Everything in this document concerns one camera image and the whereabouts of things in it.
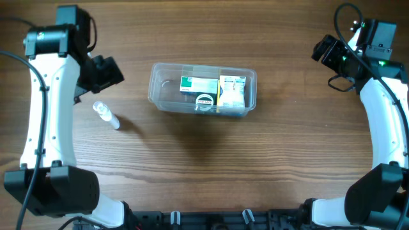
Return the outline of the white bottle clear cap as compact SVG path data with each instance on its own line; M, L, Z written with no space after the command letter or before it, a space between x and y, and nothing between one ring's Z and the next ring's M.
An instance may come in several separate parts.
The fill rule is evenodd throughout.
M97 101L93 104L93 109L105 122L108 122L115 130L118 130L120 128L119 119L114 113L111 112L110 108L108 108L106 104L101 101Z

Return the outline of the white green medicine box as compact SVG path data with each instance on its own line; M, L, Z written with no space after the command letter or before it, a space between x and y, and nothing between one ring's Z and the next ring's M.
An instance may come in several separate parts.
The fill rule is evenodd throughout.
M180 82L180 92L216 94L218 90L218 83L218 79L182 76Z

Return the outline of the blue yellow VapoDrops box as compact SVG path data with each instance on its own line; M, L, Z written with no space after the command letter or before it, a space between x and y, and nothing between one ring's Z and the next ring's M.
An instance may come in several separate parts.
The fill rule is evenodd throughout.
M217 112L241 114L245 109L245 79L222 76L217 94Z

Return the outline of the white blue medicine box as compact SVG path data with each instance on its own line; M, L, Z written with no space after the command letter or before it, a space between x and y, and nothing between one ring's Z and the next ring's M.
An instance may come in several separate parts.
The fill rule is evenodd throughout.
M221 75L217 105L243 109L245 107L244 88L246 77Z

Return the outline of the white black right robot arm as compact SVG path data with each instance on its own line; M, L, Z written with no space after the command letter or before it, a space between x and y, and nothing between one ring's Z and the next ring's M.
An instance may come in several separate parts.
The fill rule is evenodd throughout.
M342 197L310 199L302 225L347 229L408 229L408 77L390 60L396 24L376 19L354 23L350 41L326 35L312 54L337 78L352 83L366 110L373 163Z

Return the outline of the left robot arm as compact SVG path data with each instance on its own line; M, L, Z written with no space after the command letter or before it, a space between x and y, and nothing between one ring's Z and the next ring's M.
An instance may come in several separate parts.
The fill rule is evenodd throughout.
M22 205L17 229L26 212L97 229L139 228L127 203L103 195L96 174L77 167L73 150L73 107L80 96L124 79L113 58L90 56L96 38L89 13L66 5L58 7L53 26L33 26L24 39L29 127L19 169L4 176L6 191Z

